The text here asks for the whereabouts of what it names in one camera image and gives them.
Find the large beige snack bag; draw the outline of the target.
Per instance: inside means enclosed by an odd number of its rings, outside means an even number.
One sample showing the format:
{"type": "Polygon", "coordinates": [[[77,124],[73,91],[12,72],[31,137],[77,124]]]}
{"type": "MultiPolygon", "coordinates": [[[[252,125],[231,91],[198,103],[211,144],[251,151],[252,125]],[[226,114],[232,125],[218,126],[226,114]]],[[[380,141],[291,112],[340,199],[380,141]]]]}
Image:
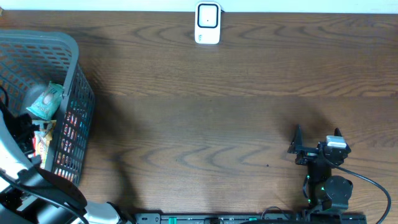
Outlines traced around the large beige snack bag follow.
{"type": "Polygon", "coordinates": [[[34,131],[34,138],[32,140],[35,149],[33,156],[40,156],[40,168],[44,169],[50,142],[52,141],[52,135],[57,121],[33,120],[32,122],[34,125],[39,126],[39,130],[34,131]]]}

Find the teal wet wipes pack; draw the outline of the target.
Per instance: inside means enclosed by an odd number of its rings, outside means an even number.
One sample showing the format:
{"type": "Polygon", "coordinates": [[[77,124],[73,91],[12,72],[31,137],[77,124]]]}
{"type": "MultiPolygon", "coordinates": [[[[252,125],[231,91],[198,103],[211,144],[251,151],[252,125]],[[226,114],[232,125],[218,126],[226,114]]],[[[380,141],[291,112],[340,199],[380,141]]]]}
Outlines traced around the teal wet wipes pack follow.
{"type": "Polygon", "coordinates": [[[49,82],[47,88],[26,109],[43,120],[51,120],[62,102],[62,94],[62,85],[49,82]]]}

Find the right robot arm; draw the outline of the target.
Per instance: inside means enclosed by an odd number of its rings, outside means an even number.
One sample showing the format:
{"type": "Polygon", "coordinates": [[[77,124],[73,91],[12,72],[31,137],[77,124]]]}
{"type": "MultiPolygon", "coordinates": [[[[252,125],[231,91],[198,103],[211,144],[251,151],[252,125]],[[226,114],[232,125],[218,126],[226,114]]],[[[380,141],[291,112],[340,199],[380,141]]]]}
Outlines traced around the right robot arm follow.
{"type": "Polygon", "coordinates": [[[344,163],[350,152],[351,148],[338,128],[316,147],[307,147],[300,126],[296,127],[288,153],[295,154],[295,163],[308,170],[302,188],[309,204],[309,208],[303,211],[306,221],[326,215],[340,217],[348,209],[353,184],[342,176],[333,175],[332,170],[344,163]]]}

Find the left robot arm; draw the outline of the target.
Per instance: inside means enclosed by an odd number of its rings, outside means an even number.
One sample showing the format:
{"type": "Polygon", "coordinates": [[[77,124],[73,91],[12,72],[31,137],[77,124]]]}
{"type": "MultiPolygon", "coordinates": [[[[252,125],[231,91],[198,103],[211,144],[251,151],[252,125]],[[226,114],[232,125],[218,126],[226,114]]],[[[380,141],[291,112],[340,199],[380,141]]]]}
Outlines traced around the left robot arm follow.
{"type": "Polygon", "coordinates": [[[1,223],[135,223],[117,205],[89,202],[68,180],[28,158],[38,126],[1,104],[1,223]]]}

